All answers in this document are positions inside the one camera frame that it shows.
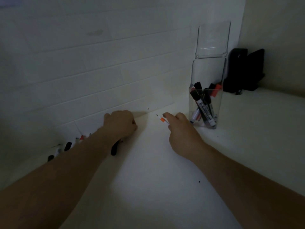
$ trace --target right hand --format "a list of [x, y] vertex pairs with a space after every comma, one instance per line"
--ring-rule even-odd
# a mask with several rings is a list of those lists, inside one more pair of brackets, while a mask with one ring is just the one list
[[205, 142], [183, 113], [176, 116], [166, 112], [163, 116], [170, 123], [170, 145], [182, 157], [189, 159], [198, 152]]

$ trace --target tiled backsplash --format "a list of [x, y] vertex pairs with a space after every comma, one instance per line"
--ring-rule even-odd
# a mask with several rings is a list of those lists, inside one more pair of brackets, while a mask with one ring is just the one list
[[245, 0], [24, 0], [0, 9], [1, 120], [25, 157], [94, 132], [106, 112], [135, 116], [187, 92], [201, 23]]

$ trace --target forearm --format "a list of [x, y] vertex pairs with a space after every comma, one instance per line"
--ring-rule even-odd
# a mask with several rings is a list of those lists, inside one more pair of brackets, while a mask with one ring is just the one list
[[0, 192], [3, 228], [58, 228], [116, 140], [101, 128]]
[[243, 228], [301, 228], [305, 225], [305, 197], [207, 144], [189, 159], [205, 174]]

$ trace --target white wall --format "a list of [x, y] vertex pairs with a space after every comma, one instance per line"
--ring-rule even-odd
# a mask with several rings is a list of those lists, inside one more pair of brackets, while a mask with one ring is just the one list
[[94, 132], [106, 112], [172, 104], [187, 91], [198, 26], [231, 20], [231, 50], [244, 4], [24, 0], [0, 9], [1, 134], [27, 158]]
[[305, 96], [305, 0], [247, 0], [239, 47], [265, 49], [260, 86]]

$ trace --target hand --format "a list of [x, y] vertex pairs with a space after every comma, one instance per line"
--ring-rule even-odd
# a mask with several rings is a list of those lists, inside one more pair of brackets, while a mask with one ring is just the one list
[[116, 141], [123, 137], [131, 135], [137, 130], [138, 126], [130, 111], [115, 111], [104, 115], [103, 128], [115, 138]]
[[170, 123], [170, 145], [177, 154], [189, 159], [204, 147], [205, 142], [183, 113], [173, 116], [166, 112], [163, 116]]

